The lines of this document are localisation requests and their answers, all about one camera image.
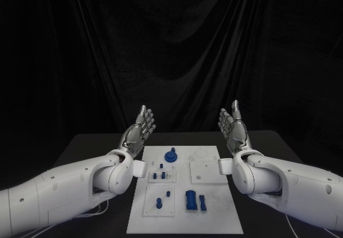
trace blue object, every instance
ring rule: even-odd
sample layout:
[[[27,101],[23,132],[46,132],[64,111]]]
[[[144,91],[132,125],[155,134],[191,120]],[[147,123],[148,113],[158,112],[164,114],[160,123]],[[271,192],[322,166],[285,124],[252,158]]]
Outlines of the blue object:
[[[164,154],[164,159],[167,162],[174,162],[177,160],[177,154],[174,152],[174,148],[171,148],[171,150],[168,152],[165,152]]]
[[[206,211],[204,195],[200,195],[199,198],[200,198],[200,207],[201,207],[201,211]]]
[[[186,206],[187,210],[197,210],[193,190],[188,190],[186,192],[186,200],[187,200],[187,206]]]
[[[157,204],[155,207],[160,209],[162,207],[162,200],[157,198]]]

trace black table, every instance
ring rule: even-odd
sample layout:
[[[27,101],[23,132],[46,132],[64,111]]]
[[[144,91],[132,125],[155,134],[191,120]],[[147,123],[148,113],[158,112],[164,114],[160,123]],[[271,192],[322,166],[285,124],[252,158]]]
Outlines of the black table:
[[[279,135],[273,131],[250,131],[249,137],[253,149],[259,150],[265,156],[301,163],[299,158],[286,146]],[[116,148],[121,134],[80,134],[72,139],[53,167],[105,155]],[[216,145],[220,158],[232,158],[226,148],[224,139],[220,132],[187,132],[187,133],[152,133],[145,145]],[[276,212],[266,205],[258,203],[240,194],[232,177],[227,176],[233,202],[237,216],[243,228],[243,235],[128,235],[126,225],[134,199],[137,178],[122,195],[109,200],[109,207],[103,214],[76,218],[49,229],[39,238],[184,238],[184,237],[230,237],[230,238],[292,238],[295,237],[288,226],[285,215]],[[297,219],[289,217],[289,222],[299,238],[331,238],[333,236]]]

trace blue cylinder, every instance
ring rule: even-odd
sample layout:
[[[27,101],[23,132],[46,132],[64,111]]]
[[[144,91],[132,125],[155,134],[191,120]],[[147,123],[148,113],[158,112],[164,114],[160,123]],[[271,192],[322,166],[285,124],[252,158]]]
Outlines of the blue cylinder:
[[[155,202],[157,202],[155,207],[160,209],[162,207],[162,200],[157,198]]]
[[[193,190],[188,190],[186,192],[186,200],[187,200],[187,210],[197,210],[197,205],[196,205],[196,200],[194,200],[194,191]]]
[[[201,208],[201,211],[206,211],[204,195],[200,195],[199,198],[200,198],[200,208]]]
[[[177,154],[174,152],[174,148],[171,148],[171,150],[168,152],[165,152],[164,154],[164,159],[167,162],[174,162],[177,160]]]

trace white robotic arm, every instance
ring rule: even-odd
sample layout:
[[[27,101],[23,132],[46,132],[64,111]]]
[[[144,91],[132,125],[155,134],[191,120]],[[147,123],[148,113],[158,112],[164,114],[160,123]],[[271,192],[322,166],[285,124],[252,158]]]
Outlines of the white robotic arm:
[[[219,160],[219,172],[230,175],[240,193],[302,222],[343,231],[343,178],[328,171],[262,155],[252,149],[240,120],[222,109],[219,127],[233,159]]]
[[[0,238],[59,224],[122,194],[147,163],[132,158],[154,131],[151,110],[141,107],[118,149],[105,156],[59,166],[18,186],[0,191]]]

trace white platform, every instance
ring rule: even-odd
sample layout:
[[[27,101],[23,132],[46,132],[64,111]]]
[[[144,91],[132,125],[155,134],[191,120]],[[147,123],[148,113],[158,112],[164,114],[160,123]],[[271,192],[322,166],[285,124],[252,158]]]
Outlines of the white platform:
[[[177,160],[168,163],[164,154],[171,147]],[[142,160],[148,169],[145,178],[137,181],[128,234],[243,233],[226,176],[219,174],[217,159],[216,146],[145,146]],[[165,172],[165,179],[160,179],[161,172]],[[197,210],[186,209],[188,190],[196,192]],[[207,211],[200,210],[199,195],[204,195]],[[155,207],[158,197],[161,209]]]

